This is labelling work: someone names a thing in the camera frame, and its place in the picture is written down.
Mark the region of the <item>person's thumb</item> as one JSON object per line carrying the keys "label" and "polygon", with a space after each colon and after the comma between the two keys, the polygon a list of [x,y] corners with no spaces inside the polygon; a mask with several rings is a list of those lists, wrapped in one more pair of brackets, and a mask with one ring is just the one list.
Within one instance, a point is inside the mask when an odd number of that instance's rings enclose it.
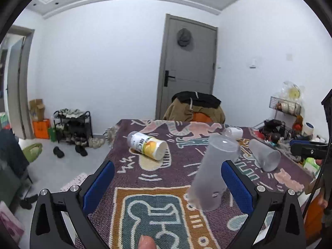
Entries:
{"label": "person's thumb", "polygon": [[156,243],[150,236],[140,236],[138,249],[156,249]]}

